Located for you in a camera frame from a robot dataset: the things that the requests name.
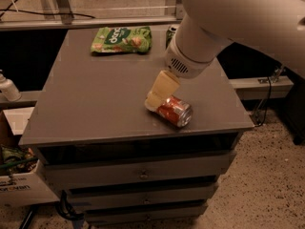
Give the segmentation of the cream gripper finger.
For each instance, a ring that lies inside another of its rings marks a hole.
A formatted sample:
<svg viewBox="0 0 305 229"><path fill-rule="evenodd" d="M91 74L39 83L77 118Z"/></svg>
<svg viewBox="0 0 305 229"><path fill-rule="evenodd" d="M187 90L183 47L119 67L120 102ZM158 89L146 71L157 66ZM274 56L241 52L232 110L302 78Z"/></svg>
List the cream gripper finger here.
<svg viewBox="0 0 305 229"><path fill-rule="evenodd" d="M161 71L155 79L144 102L145 107L155 112L180 86L180 80L170 71Z"/></svg>

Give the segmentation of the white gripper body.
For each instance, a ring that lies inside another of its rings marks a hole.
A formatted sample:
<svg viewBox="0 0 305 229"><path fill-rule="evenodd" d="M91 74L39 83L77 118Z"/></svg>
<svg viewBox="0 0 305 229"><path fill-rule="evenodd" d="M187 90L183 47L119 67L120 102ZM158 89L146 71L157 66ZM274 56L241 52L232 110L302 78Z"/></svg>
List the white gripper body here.
<svg viewBox="0 0 305 229"><path fill-rule="evenodd" d="M217 55L215 43L200 41L183 44L172 39L165 52L165 62L169 70L181 78L195 78L211 65Z"/></svg>

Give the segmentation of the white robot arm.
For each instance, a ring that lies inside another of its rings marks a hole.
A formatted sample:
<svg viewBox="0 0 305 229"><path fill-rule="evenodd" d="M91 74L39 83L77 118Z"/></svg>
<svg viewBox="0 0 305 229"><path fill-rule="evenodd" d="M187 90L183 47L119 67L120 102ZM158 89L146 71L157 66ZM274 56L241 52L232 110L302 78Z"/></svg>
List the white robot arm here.
<svg viewBox="0 0 305 229"><path fill-rule="evenodd" d="M233 42L305 76L305 0L182 0L184 18L165 52L145 107L154 112Z"/></svg>

